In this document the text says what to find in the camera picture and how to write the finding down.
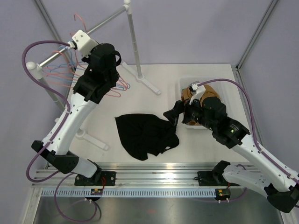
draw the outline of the white clamp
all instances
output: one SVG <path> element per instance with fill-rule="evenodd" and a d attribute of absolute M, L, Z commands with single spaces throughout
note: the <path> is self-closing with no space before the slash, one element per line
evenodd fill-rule
<path fill-rule="evenodd" d="M 200 99 L 206 91 L 206 88 L 203 85 L 197 86 L 197 83 L 192 84 L 191 87 L 194 91 L 196 91 L 196 93 L 191 97 L 189 102 L 190 105 L 192 104 L 193 100 Z"/>
<path fill-rule="evenodd" d="M 98 45 L 95 40 L 90 38 L 89 35 L 81 29 L 78 30 L 71 38 L 76 43 L 78 51 L 83 55 L 83 57 L 87 57 L 90 54 L 90 51 Z"/>

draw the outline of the pole base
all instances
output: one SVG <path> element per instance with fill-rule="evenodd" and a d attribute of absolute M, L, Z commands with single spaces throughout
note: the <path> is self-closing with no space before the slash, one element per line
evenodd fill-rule
<path fill-rule="evenodd" d="M 161 91 L 157 87 L 155 87 L 151 82 L 149 82 L 143 75 L 141 77 L 138 77 L 137 72 L 134 69 L 132 69 L 130 66 L 128 66 L 127 63 L 122 62 L 121 65 L 136 78 L 137 82 L 145 85 L 148 89 L 150 89 L 156 95 L 161 94 Z"/>
<path fill-rule="evenodd" d="M 76 133 L 76 137 L 79 140 L 84 139 L 84 140 L 92 143 L 94 146 L 99 147 L 105 151 L 107 151 L 109 149 L 109 146 L 107 144 L 105 144 L 104 142 L 101 142 L 100 140 L 87 134 L 87 132 L 85 130 L 79 129 L 78 132 Z"/>

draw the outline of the metal floor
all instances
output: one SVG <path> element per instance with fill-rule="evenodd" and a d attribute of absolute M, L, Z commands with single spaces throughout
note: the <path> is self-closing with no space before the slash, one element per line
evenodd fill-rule
<path fill-rule="evenodd" d="M 232 190 L 232 198 L 241 191 Z M 79 200 L 59 197 L 62 211 L 74 219 L 87 219 L 94 206 L 82 202 L 71 209 L 67 207 Z M 240 201 L 233 203 L 207 203 L 206 198 L 101 198 L 97 201 L 102 217 L 97 212 L 94 221 L 99 224 L 282 224 L 280 213 L 261 195 L 248 191 Z M 42 197 L 34 224 L 67 224 L 55 208 L 53 197 Z"/>

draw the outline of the white bracket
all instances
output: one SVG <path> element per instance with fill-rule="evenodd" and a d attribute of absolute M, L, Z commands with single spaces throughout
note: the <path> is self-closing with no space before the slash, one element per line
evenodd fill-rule
<path fill-rule="evenodd" d="M 137 76 L 137 72 L 132 69 L 127 63 L 125 63 L 124 61 L 121 63 L 121 65 L 129 72 L 131 73 L 137 80 L 137 82 L 142 83 L 143 85 L 145 85 L 148 89 L 150 89 L 152 92 L 154 92 L 156 95 L 160 95 L 161 91 L 155 87 L 152 83 L 150 83 L 144 76 L 139 79 Z"/>

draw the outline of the light purple wall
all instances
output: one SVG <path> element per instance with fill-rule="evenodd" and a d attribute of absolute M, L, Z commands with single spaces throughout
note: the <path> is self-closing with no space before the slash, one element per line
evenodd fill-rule
<path fill-rule="evenodd" d="M 32 1 L 2 1 L 0 29 L 0 217 L 1 223 L 16 224 L 30 187 L 25 171 L 35 155 L 31 143 L 49 132 L 59 111 L 21 67 L 21 55 L 27 45 L 52 39 Z M 29 52 L 27 61 L 39 62 L 55 47 L 37 47 Z M 32 171 L 44 164 L 40 159 Z"/>
<path fill-rule="evenodd" d="M 264 146 L 299 171 L 299 1 L 280 1 L 241 76 Z"/>
<path fill-rule="evenodd" d="M 231 63 L 246 49 L 271 0 L 132 0 L 141 63 Z M 123 5 L 123 0 L 44 0 L 59 33 L 91 28 Z M 116 46 L 135 63 L 126 14 L 92 34 Z"/>

